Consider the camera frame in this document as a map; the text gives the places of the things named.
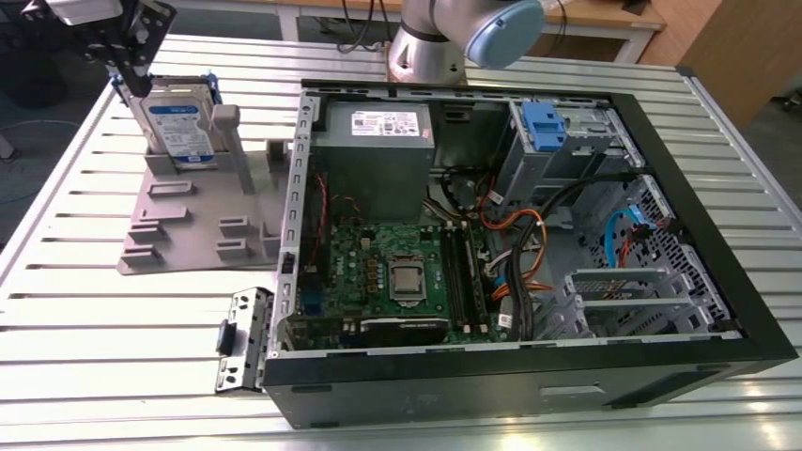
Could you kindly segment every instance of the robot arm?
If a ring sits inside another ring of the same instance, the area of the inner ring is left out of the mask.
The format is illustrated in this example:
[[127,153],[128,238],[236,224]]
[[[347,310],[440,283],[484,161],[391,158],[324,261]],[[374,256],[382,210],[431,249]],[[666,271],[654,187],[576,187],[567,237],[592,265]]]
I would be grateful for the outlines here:
[[[23,16],[61,23],[85,57],[104,62],[136,97],[148,96],[173,7],[155,0],[32,0]],[[491,69],[510,65],[544,26],[539,0],[404,0],[400,18],[388,65],[408,83],[458,83],[466,57]]]
[[132,94],[151,92],[148,69],[175,19],[175,8],[155,0],[32,0],[23,17],[59,22],[89,60],[100,60]]
[[539,0],[404,0],[390,72],[400,82],[458,83],[466,57],[484,68],[508,66],[543,27]]

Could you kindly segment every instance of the hard drive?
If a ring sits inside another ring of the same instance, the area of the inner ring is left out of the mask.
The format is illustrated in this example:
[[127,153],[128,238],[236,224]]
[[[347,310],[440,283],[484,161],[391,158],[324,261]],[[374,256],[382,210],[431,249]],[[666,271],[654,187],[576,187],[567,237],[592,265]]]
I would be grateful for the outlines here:
[[212,129],[212,109],[221,103],[212,74],[199,77],[155,77],[147,98],[115,85],[133,112],[152,154],[169,154],[175,167],[207,169],[216,166],[215,153],[223,140]]

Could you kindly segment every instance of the green motherboard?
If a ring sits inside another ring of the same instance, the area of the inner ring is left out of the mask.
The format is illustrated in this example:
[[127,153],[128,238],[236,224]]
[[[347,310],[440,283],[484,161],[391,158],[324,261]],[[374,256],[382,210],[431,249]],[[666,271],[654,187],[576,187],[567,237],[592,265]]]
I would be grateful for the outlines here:
[[[390,325],[398,329],[419,327],[415,321],[430,327],[434,320],[443,344],[496,340],[475,258],[480,236],[470,228],[338,225],[330,237],[323,283],[300,294],[303,348],[348,348],[343,331],[356,332],[362,321],[384,328],[382,321],[395,321]],[[396,332],[383,329],[380,335]],[[394,346],[387,342],[391,338],[382,343]]]

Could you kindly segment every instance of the floor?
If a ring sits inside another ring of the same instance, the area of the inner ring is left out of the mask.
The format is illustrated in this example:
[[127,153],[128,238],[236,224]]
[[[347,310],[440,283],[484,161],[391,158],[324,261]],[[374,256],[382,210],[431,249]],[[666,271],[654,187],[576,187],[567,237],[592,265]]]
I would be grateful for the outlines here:
[[[342,24],[332,25],[335,33],[322,34],[320,26],[311,18],[300,18],[297,27],[300,39],[307,41],[338,42],[340,37],[348,36]],[[224,11],[180,10],[172,31],[200,36],[280,39],[277,18]],[[383,27],[375,26],[366,42],[383,36]],[[0,132],[20,152],[12,163],[0,164],[0,250],[72,140],[76,127],[65,123],[37,123],[3,129],[21,121],[41,119],[80,124],[107,81],[100,65],[84,63],[69,53],[57,54],[55,58],[69,86],[68,98],[59,105],[25,110],[13,106],[0,94]],[[797,205],[802,206],[802,179],[798,177],[802,174],[802,114],[787,114],[779,104],[770,103],[745,136]]]

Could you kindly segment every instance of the cpu socket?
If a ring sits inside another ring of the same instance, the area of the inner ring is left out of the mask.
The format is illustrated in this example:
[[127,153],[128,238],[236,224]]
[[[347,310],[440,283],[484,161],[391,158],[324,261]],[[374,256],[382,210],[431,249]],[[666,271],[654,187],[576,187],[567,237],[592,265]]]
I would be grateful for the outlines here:
[[402,307],[426,300],[426,276],[422,259],[394,259],[390,266],[390,299]]

